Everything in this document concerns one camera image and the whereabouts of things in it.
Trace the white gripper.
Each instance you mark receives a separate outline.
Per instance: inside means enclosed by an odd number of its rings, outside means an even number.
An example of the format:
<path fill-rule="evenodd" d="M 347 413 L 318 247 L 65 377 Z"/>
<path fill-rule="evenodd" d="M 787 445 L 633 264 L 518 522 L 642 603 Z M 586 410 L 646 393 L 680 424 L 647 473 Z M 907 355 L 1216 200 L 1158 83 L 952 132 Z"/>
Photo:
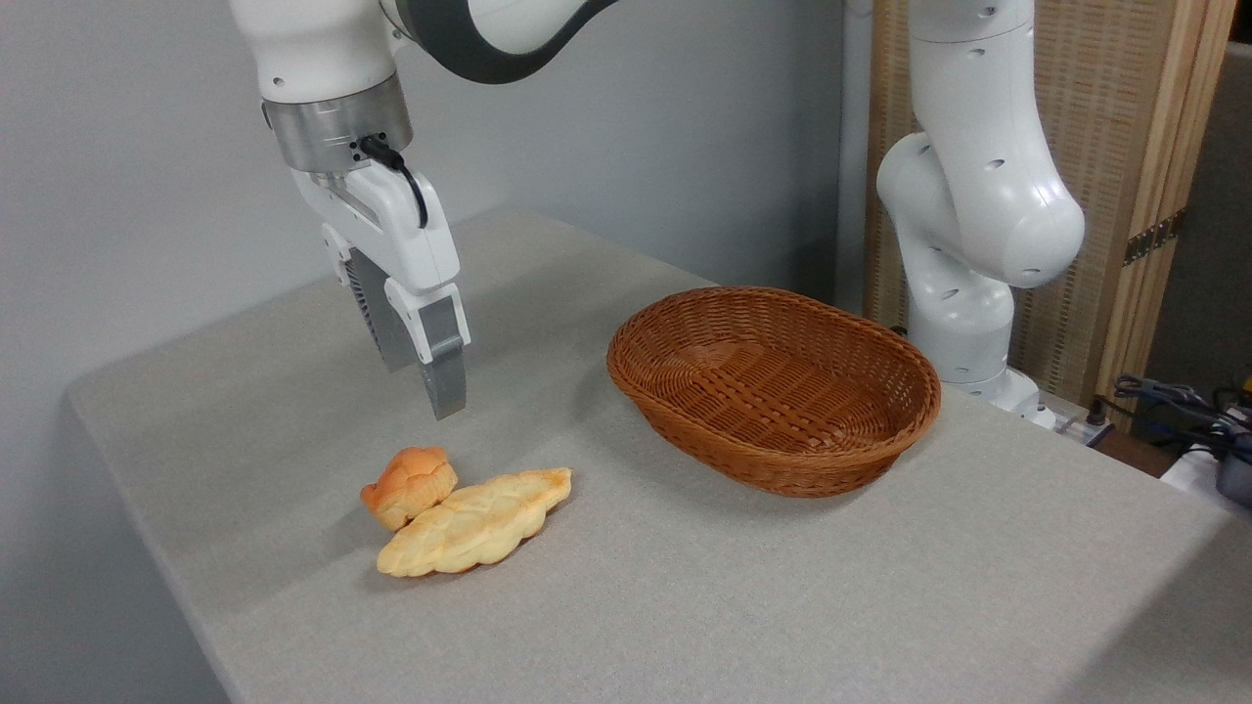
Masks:
<path fill-rule="evenodd" d="M 472 338 L 458 287 L 448 284 L 461 264 L 432 184 L 413 177 L 424 198 L 421 225 L 409 182 L 383 165 L 338 178 L 292 169 L 290 177 L 326 222 L 322 237 L 336 276 L 349 286 L 387 370 L 419 366 L 434 418 L 464 410 L 464 347 Z"/>

